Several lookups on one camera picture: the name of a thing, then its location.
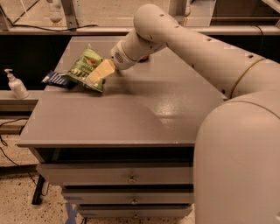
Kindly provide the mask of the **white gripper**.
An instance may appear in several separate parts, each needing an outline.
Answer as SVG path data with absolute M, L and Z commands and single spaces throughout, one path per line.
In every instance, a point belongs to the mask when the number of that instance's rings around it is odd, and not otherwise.
M 165 45 L 150 42 L 140 37 L 135 29 L 132 29 L 110 51 L 111 59 L 105 59 L 87 78 L 87 84 L 95 84 L 110 76 L 116 68 L 127 70 L 142 60 L 165 48 Z

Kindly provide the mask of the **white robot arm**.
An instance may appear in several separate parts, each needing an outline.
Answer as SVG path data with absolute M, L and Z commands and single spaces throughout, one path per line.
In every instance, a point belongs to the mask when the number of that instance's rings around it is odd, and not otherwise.
M 138 8 L 134 27 L 88 77 L 168 47 L 219 93 L 196 137 L 196 224 L 280 224 L 280 65 L 181 26 L 154 4 Z

